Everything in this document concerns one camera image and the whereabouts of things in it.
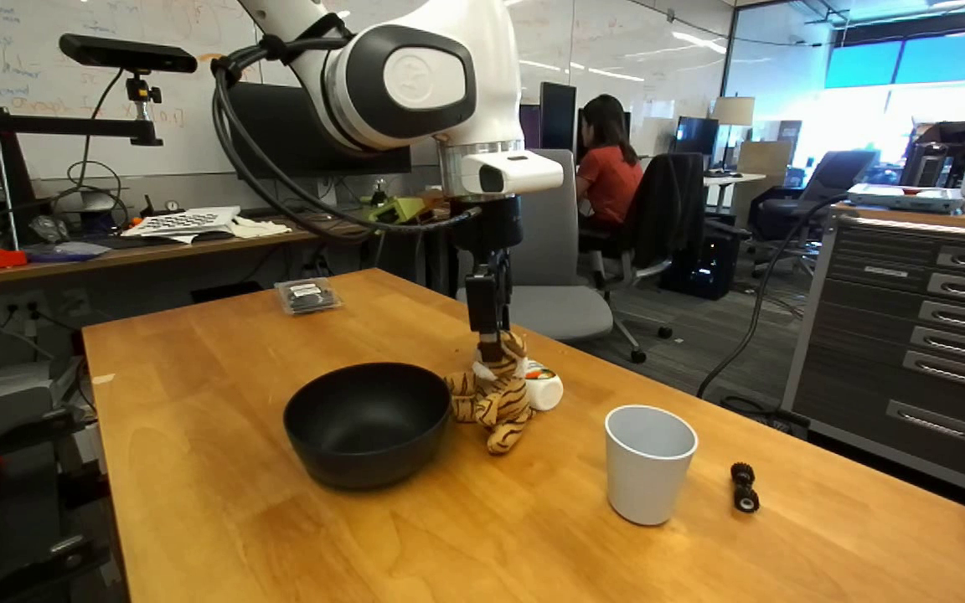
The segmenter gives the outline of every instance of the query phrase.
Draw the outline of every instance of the cabinet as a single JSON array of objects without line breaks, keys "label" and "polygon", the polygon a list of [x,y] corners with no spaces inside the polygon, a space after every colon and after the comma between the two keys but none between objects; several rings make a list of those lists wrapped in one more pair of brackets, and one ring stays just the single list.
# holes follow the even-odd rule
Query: cabinet
[{"label": "cabinet", "polygon": [[784,408],[965,486],[965,229],[840,214]]}]

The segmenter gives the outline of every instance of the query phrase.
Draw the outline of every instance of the person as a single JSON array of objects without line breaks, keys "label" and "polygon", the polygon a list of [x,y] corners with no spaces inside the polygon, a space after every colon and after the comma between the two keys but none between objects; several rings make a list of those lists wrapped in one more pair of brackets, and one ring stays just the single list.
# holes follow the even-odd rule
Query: person
[{"label": "person", "polygon": [[581,119],[585,149],[575,171],[581,208],[585,208],[584,229],[619,230],[643,181],[640,158],[619,127],[624,108],[600,95]]}]

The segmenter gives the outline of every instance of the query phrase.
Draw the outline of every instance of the desk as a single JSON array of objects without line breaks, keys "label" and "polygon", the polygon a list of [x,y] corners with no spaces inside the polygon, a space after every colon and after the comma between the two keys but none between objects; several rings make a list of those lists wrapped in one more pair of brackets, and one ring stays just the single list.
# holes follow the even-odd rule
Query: desk
[{"label": "desk", "polygon": [[731,177],[705,177],[707,183],[707,212],[731,214],[731,196],[742,183],[763,181],[763,175],[731,175]]},{"label": "desk", "polygon": [[136,248],[117,248],[111,255],[89,257],[89,261],[37,261],[25,269],[0,273],[0,286],[27,286],[27,282],[47,282],[47,277],[68,277],[68,274],[89,274],[89,273],[115,273],[115,269],[134,269],[134,266],[160,266],[160,261],[184,261],[184,257],[211,257],[211,255],[241,255],[258,248],[284,248],[284,245],[304,245],[320,240],[313,230],[284,230],[272,239],[228,239],[228,240],[198,240],[198,245],[136,245]]},{"label": "desk", "polygon": [[[342,309],[284,320],[276,293],[85,329],[134,603],[272,601],[965,601],[965,510],[784,432],[525,331],[566,399],[507,460],[450,426],[417,480],[333,493],[280,408],[323,372],[474,363],[467,309],[387,273]],[[655,402],[700,432],[678,516],[605,506],[602,416]],[[731,510],[731,463],[763,510]]]}]

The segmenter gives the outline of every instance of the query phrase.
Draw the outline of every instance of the black bowl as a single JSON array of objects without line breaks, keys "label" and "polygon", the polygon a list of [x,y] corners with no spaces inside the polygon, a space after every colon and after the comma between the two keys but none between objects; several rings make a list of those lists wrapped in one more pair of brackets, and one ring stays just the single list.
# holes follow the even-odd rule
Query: black bowl
[{"label": "black bowl", "polygon": [[377,488],[418,473],[450,424],[450,388],[417,367],[349,367],[289,399],[284,428],[323,486]]}]

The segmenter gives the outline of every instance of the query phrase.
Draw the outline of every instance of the white cup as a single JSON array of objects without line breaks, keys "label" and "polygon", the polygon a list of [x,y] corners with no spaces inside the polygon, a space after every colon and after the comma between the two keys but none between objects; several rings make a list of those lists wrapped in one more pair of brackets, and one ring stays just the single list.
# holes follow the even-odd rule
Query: white cup
[{"label": "white cup", "polygon": [[636,526],[672,516],[687,484],[697,432],[657,407],[617,407],[605,416],[609,506]]},{"label": "white cup", "polygon": [[525,383],[525,399],[535,413],[551,413],[564,399],[564,378],[540,367],[535,359],[521,359],[517,372]]}]

